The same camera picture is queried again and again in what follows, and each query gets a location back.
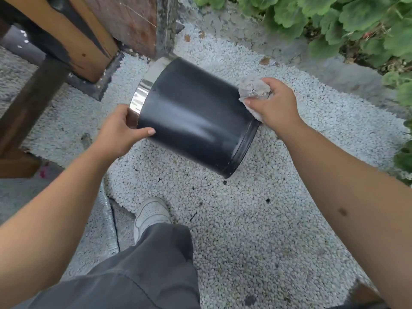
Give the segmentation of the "person's right forearm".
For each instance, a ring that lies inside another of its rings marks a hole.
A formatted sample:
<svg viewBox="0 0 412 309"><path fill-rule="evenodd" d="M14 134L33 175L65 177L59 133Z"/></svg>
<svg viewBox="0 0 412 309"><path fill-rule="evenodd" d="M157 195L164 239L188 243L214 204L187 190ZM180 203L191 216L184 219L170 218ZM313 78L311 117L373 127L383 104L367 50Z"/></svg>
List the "person's right forearm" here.
<svg viewBox="0 0 412 309"><path fill-rule="evenodd" d="M412 188L302 121L277 129L322 215L391 309L412 309Z"/></svg>

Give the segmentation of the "grey trousers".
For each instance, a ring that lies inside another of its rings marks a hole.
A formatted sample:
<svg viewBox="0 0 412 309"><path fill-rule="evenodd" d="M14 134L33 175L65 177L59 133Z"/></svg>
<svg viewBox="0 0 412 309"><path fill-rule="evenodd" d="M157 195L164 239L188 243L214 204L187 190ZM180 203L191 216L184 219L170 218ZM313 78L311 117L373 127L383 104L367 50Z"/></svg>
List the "grey trousers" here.
<svg viewBox="0 0 412 309"><path fill-rule="evenodd" d="M89 273L62 281L12 309L201 309L190 230L149 226L137 242Z"/></svg>

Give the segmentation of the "brown wooden bench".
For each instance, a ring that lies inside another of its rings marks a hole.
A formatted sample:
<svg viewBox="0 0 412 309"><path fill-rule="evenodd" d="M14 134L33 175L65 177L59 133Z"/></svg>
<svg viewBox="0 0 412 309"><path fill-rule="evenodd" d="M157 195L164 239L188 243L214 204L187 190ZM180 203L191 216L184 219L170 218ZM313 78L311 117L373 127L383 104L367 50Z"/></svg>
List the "brown wooden bench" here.
<svg viewBox="0 0 412 309"><path fill-rule="evenodd" d="M21 145L55 94L100 100L120 49L85 0L0 0L0 46L38 66L0 115L0 179L30 178L41 161Z"/></svg>

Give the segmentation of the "person's left forearm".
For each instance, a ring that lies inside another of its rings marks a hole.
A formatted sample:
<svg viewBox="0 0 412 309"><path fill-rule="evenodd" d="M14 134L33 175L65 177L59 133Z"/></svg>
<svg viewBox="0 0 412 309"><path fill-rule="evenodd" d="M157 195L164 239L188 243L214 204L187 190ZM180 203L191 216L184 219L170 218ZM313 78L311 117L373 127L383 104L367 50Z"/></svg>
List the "person's left forearm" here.
<svg viewBox="0 0 412 309"><path fill-rule="evenodd" d="M0 226L0 309L10 309L61 280L101 181L122 155L95 142Z"/></svg>

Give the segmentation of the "green leafy plant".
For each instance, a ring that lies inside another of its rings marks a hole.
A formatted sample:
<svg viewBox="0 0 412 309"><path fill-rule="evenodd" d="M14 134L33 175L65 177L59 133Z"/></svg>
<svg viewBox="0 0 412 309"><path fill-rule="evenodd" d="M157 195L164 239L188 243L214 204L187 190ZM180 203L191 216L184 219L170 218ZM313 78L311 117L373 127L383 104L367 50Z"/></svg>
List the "green leafy plant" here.
<svg viewBox="0 0 412 309"><path fill-rule="evenodd" d="M412 187L412 0L193 0L198 7L237 4L241 13L262 21L286 39L304 36L313 57L343 53L349 63L383 74L396 91L395 104L408 108L404 122L410 140L394 155L399 180Z"/></svg>

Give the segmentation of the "white sneaker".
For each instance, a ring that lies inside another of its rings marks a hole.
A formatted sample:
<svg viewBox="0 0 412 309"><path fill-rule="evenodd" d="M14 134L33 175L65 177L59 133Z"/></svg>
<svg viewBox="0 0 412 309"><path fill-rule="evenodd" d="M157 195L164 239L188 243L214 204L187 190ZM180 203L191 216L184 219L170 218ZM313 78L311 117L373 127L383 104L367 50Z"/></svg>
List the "white sneaker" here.
<svg viewBox="0 0 412 309"><path fill-rule="evenodd" d="M136 215L133 225L134 243L142 237L144 231L157 223L172 224L171 215L166 203L159 197L147 198L141 207L141 210Z"/></svg>

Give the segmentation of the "black metal bin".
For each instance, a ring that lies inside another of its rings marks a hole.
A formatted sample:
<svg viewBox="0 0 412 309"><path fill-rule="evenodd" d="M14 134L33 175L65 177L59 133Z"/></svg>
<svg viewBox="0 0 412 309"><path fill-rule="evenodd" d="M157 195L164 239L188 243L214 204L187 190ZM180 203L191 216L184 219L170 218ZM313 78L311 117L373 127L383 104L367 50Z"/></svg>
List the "black metal bin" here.
<svg viewBox="0 0 412 309"><path fill-rule="evenodd" d="M231 83L169 55L143 75L126 120L133 129L154 128L152 141L228 179L260 125L239 98Z"/></svg>

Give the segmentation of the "person's right hand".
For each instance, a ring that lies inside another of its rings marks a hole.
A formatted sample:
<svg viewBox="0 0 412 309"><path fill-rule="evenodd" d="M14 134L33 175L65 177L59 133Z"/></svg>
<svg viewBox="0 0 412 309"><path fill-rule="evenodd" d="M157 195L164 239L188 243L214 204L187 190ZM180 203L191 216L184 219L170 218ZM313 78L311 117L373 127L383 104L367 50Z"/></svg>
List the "person's right hand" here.
<svg viewBox="0 0 412 309"><path fill-rule="evenodd" d="M263 106L263 123L284 140L295 127L304 124L292 89L274 78L274 96Z"/></svg>

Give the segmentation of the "person's left hand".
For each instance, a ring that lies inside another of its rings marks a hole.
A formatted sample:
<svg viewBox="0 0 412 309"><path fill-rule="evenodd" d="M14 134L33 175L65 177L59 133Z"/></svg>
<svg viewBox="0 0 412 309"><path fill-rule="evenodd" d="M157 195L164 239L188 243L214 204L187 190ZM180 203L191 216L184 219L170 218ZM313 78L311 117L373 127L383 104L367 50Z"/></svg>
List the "person's left hand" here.
<svg viewBox="0 0 412 309"><path fill-rule="evenodd" d="M133 113L127 104L119 104L107 116L91 145L91 150L107 161L126 155L139 140L128 140L127 131L137 129Z"/></svg>

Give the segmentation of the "grey cleaning cloth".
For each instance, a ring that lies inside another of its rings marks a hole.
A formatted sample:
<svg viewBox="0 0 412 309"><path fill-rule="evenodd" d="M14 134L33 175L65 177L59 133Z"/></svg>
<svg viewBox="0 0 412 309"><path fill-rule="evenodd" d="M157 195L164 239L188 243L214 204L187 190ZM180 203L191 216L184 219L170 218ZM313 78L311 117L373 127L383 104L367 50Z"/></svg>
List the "grey cleaning cloth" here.
<svg viewBox="0 0 412 309"><path fill-rule="evenodd" d="M260 123L263 123L261 115L249 108L245 104L245 99L247 98L257 98L257 99L269 99L272 97L273 93L269 85L258 77L244 77L238 85L239 101L243 103L245 108L253 115L253 117Z"/></svg>

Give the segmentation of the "rusty brown post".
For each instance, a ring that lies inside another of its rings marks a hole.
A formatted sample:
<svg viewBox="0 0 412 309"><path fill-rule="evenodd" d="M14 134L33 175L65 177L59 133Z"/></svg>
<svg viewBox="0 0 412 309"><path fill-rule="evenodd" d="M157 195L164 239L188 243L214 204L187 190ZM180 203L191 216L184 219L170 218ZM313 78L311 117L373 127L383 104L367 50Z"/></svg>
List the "rusty brown post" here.
<svg viewBox="0 0 412 309"><path fill-rule="evenodd" d="M152 59L174 49L178 0L85 0L107 31Z"/></svg>

